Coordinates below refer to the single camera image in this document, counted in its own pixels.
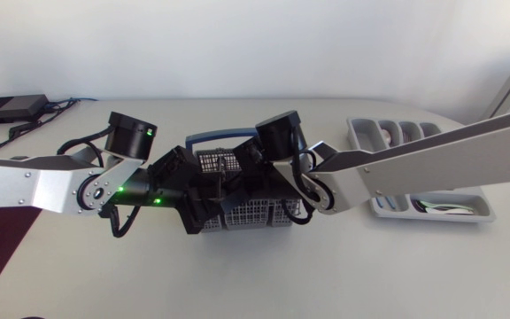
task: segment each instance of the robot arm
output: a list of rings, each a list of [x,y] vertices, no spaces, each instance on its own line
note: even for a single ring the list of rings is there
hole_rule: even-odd
[[[203,172],[180,146],[140,168],[157,128],[112,113],[107,165],[91,164],[91,148],[0,159],[0,206],[103,217],[117,214],[114,205],[175,207],[193,234],[252,198],[301,198],[309,213],[335,214],[381,195],[510,182],[510,114],[376,153],[306,148],[299,124],[292,111],[257,125],[258,135],[234,149],[241,173],[229,175]]]

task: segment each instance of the black cable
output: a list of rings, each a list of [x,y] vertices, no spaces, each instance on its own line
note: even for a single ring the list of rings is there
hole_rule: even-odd
[[[57,155],[64,155],[64,153],[66,151],[75,147],[76,145],[85,144],[87,142],[91,142],[91,141],[98,139],[100,137],[104,137],[104,136],[112,133],[114,129],[115,129],[115,127],[110,126],[106,129],[104,129],[103,131],[97,132],[96,134],[92,134],[90,136],[85,136],[82,138],[76,138],[76,139],[70,140],[70,141],[62,144],[62,146],[60,146],[60,148],[57,151]]]
[[[123,237],[125,234],[127,234],[129,228],[131,228],[131,225],[133,224],[133,220],[136,218],[137,214],[139,213],[139,209],[141,209],[140,206],[134,206],[133,211],[131,212],[131,215],[127,217],[127,221],[120,229],[120,215],[117,211],[117,208],[112,209],[110,211],[110,222],[112,224],[112,234],[116,238]]]
[[[304,151],[301,151],[300,153],[310,155],[310,157],[312,158],[312,168],[316,167],[316,154],[314,154],[314,152],[309,151],[309,150],[304,150]]]
[[[313,212],[311,210],[309,210],[307,213],[308,215],[305,217],[305,218],[299,218],[299,217],[296,217],[290,210],[289,208],[287,207],[287,200],[286,199],[281,199],[281,207],[282,207],[282,210],[284,212],[285,215],[287,215],[287,217],[289,217],[289,219],[298,224],[298,225],[306,225],[308,222],[310,222],[310,220],[312,219],[312,216],[313,216]]]
[[[300,149],[298,148],[298,127],[292,129],[292,176],[298,189],[302,191],[309,199],[319,202],[320,196],[309,190],[302,180],[302,171],[300,170]]]
[[[89,146],[89,148],[91,148],[92,151],[94,151],[94,153],[96,154],[97,162],[99,163],[99,166],[103,167],[104,166],[104,159],[102,158],[102,153],[91,142],[86,142],[85,145]]]

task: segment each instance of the gray cutlery tray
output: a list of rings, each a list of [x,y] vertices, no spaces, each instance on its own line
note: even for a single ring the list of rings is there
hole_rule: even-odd
[[[442,132],[436,124],[421,121],[349,117],[347,124],[349,127],[347,137],[351,148],[369,152],[379,152]],[[390,133],[390,141],[387,141],[383,135],[383,129]],[[474,209],[474,214],[423,213],[414,208],[412,200],[470,206]],[[378,217],[448,222],[493,222],[495,220],[495,213],[480,187],[379,197],[372,198],[369,202],[374,214]]]

